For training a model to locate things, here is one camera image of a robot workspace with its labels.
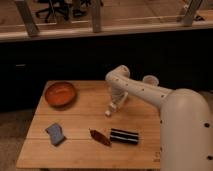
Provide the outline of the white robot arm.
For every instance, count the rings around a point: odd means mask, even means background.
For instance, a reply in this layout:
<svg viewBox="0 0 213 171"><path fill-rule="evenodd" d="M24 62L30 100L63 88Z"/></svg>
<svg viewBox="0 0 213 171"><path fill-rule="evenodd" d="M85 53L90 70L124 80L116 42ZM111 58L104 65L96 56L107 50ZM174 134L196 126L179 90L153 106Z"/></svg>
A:
<svg viewBox="0 0 213 171"><path fill-rule="evenodd" d="M125 65L105 80L112 98L120 100L128 92L159 109L160 171L213 171L213 114L202 95L133 80Z"/></svg>

